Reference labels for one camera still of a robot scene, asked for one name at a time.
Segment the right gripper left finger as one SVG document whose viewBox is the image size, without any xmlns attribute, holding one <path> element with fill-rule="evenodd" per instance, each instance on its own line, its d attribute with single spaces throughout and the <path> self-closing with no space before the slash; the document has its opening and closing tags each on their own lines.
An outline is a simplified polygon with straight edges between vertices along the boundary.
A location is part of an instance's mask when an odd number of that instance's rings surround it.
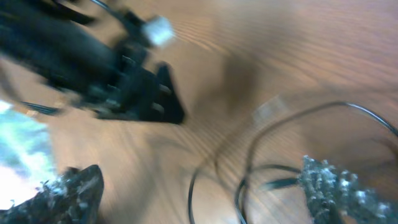
<svg viewBox="0 0 398 224">
<path fill-rule="evenodd" d="M 56 179 L 42 183 L 32 198 L 1 210 L 1 224 L 96 223 L 103 192 L 99 165 L 69 167 Z"/>
</svg>

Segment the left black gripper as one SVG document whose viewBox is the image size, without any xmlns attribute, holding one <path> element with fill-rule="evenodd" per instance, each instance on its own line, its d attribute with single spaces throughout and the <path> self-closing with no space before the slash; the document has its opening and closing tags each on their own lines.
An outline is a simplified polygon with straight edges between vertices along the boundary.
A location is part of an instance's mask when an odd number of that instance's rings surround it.
<svg viewBox="0 0 398 224">
<path fill-rule="evenodd" d="M 99 119 L 182 124 L 185 110 L 171 66 L 162 62 L 156 74 L 148 71 L 148 54 L 141 46 L 127 46 L 87 63 L 88 81 L 77 105 Z"/>
</svg>

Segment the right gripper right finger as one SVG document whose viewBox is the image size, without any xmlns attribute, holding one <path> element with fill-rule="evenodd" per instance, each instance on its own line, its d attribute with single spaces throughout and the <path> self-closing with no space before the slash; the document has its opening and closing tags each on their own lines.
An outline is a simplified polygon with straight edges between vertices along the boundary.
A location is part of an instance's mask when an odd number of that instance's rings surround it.
<svg viewBox="0 0 398 224">
<path fill-rule="evenodd" d="M 303 156 L 298 182 L 313 223 L 343 223 L 343 215 L 356 223 L 397 223 L 397 202 L 384 200 L 362 185 L 357 174 L 337 169 L 326 160 Z"/>
</svg>

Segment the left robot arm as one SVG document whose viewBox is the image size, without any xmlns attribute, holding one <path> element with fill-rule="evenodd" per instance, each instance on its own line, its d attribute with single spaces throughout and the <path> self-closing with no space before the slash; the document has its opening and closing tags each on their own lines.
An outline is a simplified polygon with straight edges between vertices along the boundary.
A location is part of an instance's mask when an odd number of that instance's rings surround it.
<svg viewBox="0 0 398 224">
<path fill-rule="evenodd" d="M 151 49 L 172 39 L 170 21 L 98 5 L 127 33 L 112 47 L 86 31 L 98 19 L 71 9 L 68 1 L 2 0 L 1 53 L 49 86 L 77 94 L 76 107 L 99 119 L 181 124 L 185 110 L 170 65 L 161 62 L 154 72 L 144 66 Z"/>
</svg>

